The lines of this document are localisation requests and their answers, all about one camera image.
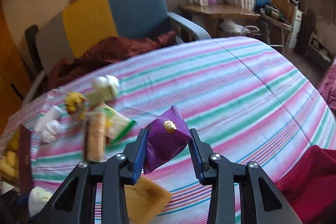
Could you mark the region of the green white medicine box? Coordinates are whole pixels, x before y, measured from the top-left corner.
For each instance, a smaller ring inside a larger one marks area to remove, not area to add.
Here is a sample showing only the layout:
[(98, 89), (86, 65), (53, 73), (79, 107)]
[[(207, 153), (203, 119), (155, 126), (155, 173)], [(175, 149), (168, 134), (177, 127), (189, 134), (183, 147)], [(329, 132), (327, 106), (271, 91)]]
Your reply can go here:
[(118, 88), (119, 86), (116, 83), (104, 83), (102, 85), (93, 83), (92, 91), (86, 95), (86, 99), (91, 106), (111, 101), (117, 98)]

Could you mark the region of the gold metal tin box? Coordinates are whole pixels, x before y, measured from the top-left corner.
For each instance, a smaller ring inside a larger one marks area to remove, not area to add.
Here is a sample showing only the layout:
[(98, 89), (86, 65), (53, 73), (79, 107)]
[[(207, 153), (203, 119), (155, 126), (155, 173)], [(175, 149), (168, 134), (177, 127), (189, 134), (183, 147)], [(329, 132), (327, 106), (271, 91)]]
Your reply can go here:
[(18, 166), (18, 187), (21, 194), (29, 194), (34, 187), (31, 171), (31, 131), (21, 125), (19, 128), (19, 166)]

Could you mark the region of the purple snack packet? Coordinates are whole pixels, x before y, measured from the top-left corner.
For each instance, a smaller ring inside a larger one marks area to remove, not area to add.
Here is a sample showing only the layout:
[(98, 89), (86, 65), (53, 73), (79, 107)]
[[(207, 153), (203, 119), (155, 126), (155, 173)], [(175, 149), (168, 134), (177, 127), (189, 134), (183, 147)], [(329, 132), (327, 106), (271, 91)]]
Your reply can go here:
[(149, 123), (146, 129), (146, 158), (143, 166), (145, 174), (176, 157), (192, 140), (186, 122), (174, 105)]

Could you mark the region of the red cloth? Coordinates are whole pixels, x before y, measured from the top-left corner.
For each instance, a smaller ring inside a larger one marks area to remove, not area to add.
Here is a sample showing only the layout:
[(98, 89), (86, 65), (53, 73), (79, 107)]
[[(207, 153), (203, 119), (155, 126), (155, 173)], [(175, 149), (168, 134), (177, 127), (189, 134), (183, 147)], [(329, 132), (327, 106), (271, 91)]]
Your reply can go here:
[(277, 188), (302, 223), (335, 223), (336, 153), (309, 147)]

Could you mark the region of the wooden desk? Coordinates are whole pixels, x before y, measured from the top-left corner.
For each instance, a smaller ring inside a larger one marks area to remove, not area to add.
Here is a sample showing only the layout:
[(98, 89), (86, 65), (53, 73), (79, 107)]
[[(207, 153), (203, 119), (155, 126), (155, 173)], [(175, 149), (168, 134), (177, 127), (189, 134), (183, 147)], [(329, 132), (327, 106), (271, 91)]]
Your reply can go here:
[(204, 28), (212, 38), (219, 35), (219, 21), (221, 20), (258, 20), (259, 14), (235, 6), (218, 4), (200, 6), (197, 4), (179, 5), (181, 15)]

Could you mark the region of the tan sponge cake front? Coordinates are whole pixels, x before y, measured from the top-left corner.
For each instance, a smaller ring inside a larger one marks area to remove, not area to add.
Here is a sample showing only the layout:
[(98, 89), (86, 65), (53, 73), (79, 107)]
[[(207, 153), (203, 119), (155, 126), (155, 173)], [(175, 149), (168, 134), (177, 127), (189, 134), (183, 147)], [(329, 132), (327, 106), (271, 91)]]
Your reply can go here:
[(170, 202), (172, 194), (141, 176), (135, 185), (126, 185), (125, 199), (129, 220), (135, 224), (150, 223)]

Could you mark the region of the yellow ball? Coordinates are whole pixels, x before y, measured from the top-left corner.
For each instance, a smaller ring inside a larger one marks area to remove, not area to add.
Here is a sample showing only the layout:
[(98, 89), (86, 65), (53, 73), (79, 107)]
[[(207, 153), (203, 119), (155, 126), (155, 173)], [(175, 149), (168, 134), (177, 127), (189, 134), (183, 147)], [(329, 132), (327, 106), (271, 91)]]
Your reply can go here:
[(64, 99), (66, 111), (75, 121), (80, 121), (84, 118), (86, 112), (86, 97), (80, 93), (68, 93)]

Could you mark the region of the white plastic lump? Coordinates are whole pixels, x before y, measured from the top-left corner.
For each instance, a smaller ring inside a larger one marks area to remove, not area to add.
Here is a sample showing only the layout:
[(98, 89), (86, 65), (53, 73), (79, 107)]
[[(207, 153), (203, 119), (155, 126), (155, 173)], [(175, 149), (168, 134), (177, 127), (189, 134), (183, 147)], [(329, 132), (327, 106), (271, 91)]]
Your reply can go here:
[(57, 120), (48, 122), (41, 130), (41, 141), (43, 143), (52, 143), (56, 141), (58, 135), (62, 131), (62, 125)]

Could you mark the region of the blue yellow grey chair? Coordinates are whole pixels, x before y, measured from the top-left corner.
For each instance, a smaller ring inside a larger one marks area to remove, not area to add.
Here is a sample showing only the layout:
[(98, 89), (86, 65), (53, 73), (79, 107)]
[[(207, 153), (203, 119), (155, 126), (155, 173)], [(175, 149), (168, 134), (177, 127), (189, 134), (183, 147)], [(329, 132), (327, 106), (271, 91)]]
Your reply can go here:
[(78, 0), (42, 27), (30, 26), (25, 38), (35, 70), (48, 75), (60, 59), (72, 61), (109, 36), (153, 39), (175, 26), (194, 40), (210, 39), (201, 26), (169, 12), (165, 0)]

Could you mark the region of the dark red quilted blanket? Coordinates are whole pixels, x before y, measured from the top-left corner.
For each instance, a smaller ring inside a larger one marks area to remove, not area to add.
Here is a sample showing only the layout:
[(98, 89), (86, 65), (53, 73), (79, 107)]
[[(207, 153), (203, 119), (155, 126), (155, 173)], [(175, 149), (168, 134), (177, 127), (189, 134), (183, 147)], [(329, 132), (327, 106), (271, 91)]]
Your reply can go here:
[(61, 59), (53, 67), (46, 90), (56, 89), (107, 65), (175, 45), (175, 31), (160, 34), (155, 39), (126, 39), (110, 36), (90, 47), (73, 61)]

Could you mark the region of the Weidan cracker packet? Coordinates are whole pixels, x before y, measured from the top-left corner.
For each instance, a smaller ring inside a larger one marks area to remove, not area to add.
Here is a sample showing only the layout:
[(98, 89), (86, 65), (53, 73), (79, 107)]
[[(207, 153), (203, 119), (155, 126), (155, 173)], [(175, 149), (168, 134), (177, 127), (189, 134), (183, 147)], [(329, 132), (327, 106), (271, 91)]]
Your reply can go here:
[(109, 139), (110, 145), (114, 145), (124, 138), (137, 123), (135, 120), (126, 118), (105, 103), (100, 103), (94, 110), (106, 116), (105, 136)]

